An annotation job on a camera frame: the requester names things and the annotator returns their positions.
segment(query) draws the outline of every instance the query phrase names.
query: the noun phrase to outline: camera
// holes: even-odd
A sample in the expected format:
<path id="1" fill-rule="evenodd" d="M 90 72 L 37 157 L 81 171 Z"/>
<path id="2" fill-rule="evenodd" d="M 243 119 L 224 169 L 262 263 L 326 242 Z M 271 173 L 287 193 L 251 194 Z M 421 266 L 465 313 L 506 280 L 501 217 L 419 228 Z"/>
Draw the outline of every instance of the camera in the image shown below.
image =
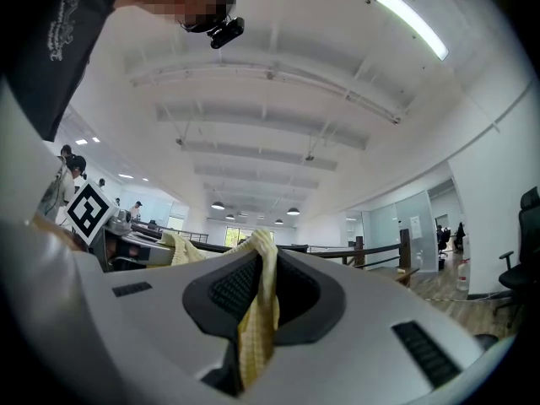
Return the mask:
<path id="1" fill-rule="evenodd" d="M 214 50 L 218 50 L 223 45 L 228 44 L 233 39 L 244 33 L 244 19 L 234 18 L 229 23 L 223 21 L 214 29 L 210 30 L 207 35 L 212 38 L 210 46 Z"/>

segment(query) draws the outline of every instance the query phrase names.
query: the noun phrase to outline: ceiling light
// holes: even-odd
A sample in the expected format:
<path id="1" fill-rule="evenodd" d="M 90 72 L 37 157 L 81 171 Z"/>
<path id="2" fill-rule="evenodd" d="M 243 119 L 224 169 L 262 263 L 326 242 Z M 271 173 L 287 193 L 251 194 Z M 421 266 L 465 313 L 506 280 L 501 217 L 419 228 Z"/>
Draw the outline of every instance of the ceiling light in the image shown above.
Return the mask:
<path id="1" fill-rule="evenodd" d="M 431 47 L 440 60 L 448 56 L 448 48 L 442 43 L 439 36 L 428 26 L 428 24 L 403 0 L 375 0 L 389 8 L 399 18 L 409 24 L 422 39 Z"/>

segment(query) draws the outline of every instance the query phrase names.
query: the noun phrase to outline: black vent grille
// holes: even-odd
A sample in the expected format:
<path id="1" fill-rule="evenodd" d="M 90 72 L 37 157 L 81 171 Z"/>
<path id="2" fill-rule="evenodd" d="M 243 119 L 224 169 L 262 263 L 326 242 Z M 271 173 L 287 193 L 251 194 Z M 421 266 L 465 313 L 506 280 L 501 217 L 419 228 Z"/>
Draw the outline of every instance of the black vent grille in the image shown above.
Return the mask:
<path id="1" fill-rule="evenodd" d="M 123 297 L 129 294 L 141 293 L 151 288 L 152 285 L 148 282 L 137 282 L 130 283 L 129 285 L 122 285 L 121 287 L 115 287 L 112 289 L 112 292 L 115 293 L 116 297 Z"/>
<path id="2" fill-rule="evenodd" d="M 258 256 L 256 261 L 248 262 L 214 282 L 208 291 L 210 300 L 238 322 L 242 321 L 257 295 L 261 270 L 262 259 Z"/>
<path id="3" fill-rule="evenodd" d="M 459 374 L 456 365 L 416 322 L 397 324 L 392 330 L 434 388 L 442 386 Z"/>

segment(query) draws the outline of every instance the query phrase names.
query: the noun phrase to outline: towel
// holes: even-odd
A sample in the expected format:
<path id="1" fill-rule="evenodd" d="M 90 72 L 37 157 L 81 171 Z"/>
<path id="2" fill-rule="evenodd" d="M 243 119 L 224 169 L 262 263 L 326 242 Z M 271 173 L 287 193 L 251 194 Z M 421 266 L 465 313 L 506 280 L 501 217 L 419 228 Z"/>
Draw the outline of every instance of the towel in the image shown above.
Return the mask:
<path id="1" fill-rule="evenodd" d="M 177 233 L 171 231 L 163 231 L 158 244 L 175 248 L 175 255 L 172 257 L 171 266 L 205 259 L 204 255 L 188 239 L 180 237 Z"/>
<path id="2" fill-rule="evenodd" d="M 164 231 L 161 244 L 175 247 L 171 265 L 204 259 L 189 240 Z M 248 388 L 262 373 L 273 354 L 273 334 L 278 329 L 279 303 L 276 297 L 276 264 L 278 248 L 270 232 L 256 229 L 241 245 L 226 253 L 255 249 L 262 258 L 262 273 L 255 299 L 238 326 L 240 378 Z"/>

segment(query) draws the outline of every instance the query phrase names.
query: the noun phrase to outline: black office chair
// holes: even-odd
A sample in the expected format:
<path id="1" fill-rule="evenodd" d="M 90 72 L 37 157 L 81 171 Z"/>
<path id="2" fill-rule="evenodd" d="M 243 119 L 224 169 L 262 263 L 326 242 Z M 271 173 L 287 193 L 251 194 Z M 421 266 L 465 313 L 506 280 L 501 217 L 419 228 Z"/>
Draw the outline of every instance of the black office chair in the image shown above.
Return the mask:
<path id="1" fill-rule="evenodd" d="M 535 186 L 521 197 L 521 211 L 519 213 L 521 246 L 519 263 L 510 266 L 510 255 L 514 252 L 506 252 L 499 259 L 506 259 L 508 270 L 499 276 L 506 288 L 514 293 L 511 301 L 494 309 L 494 316 L 503 307 L 516 306 L 514 313 L 508 321 L 507 327 L 512 326 L 521 306 L 531 301 L 532 293 L 536 291 L 538 280 L 538 261 L 540 258 L 540 197 Z"/>
<path id="2" fill-rule="evenodd" d="M 447 253 L 444 253 L 443 250 L 446 249 L 446 247 L 448 246 L 448 242 L 450 241 L 450 230 L 448 228 L 446 228 L 443 232 L 442 232 L 442 236 L 440 237 L 440 240 L 439 240 L 439 243 L 438 243 L 438 247 L 439 247 L 439 259 L 444 255 L 445 257 L 448 257 L 448 254 Z"/>

